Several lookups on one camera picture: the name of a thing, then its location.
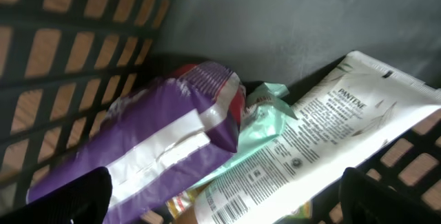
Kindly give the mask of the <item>green yellow juice carton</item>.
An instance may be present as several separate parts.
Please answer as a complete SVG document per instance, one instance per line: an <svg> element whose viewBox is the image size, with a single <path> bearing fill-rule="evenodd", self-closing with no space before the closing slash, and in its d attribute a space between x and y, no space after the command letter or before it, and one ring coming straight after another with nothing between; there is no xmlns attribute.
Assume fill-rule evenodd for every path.
<svg viewBox="0 0 441 224"><path fill-rule="evenodd" d="M184 192L179 193L175 197L171 198L166 202L166 206L173 219L176 220L186 209L191 207L197 196L208 186L209 184L204 184L200 187L195 187L193 189L187 189ZM294 221L294 220L307 220L312 218L313 205L311 201L306 202L301 205L297 210L293 211L291 214L281 218L281 221Z"/></svg>

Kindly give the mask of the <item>white Pantene tube gold cap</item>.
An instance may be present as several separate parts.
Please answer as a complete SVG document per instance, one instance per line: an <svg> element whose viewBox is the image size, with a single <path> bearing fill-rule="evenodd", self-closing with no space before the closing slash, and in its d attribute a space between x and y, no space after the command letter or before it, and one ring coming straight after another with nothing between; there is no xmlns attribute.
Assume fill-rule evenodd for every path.
<svg viewBox="0 0 441 224"><path fill-rule="evenodd" d="M440 91L359 51L293 105L283 132L213 180L179 223L274 223L440 108Z"/></svg>

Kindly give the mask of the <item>purple snack package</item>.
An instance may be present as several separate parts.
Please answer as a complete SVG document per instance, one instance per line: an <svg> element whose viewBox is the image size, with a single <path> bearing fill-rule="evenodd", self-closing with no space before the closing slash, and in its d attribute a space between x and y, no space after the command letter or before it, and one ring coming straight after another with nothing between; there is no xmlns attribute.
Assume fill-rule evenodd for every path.
<svg viewBox="0 0 441 224"><path fill-rule="evenodd" d="M97 167L112 180L104 221L130 223L237 151L245 88L231 69L184 65L118 98L99 131L28 191L33 202Z"/></svg>

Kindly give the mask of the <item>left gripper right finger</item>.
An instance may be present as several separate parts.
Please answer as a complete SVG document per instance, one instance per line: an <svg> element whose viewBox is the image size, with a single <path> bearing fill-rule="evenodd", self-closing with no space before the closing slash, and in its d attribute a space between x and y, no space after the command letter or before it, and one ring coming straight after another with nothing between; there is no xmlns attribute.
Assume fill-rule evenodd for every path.
<svg viewBox="0 0 441 224"><path fill-rule="evenodd" d="M439 224L440 215L353 167L339 186L344 224Z"/></svg>

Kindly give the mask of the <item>mint green wipes pack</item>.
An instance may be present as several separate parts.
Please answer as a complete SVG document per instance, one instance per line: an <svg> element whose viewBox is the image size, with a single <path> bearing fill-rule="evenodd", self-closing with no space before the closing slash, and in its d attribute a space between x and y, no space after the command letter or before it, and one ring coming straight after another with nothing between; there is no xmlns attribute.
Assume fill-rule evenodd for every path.
<svg viewBox="0 0 441 224"><path fill-rule="evenodd" d="M296 118L291 107L282 100L288 94L289 90L283 84L262 83L259 85L246 98L237 153L191 188L209 183L281 135L287 122Z"/></svg>

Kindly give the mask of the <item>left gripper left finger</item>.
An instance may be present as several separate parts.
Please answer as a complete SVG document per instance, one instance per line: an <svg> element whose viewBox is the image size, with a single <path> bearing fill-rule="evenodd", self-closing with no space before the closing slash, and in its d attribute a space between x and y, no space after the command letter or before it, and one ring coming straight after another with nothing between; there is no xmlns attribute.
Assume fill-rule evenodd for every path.
<svg viewBox="0 0 441 224"><path fill-rule="evenodd" d="M99 224L104 221L112 195L111 176L98 167L9 214L1 224Z"/></svg>

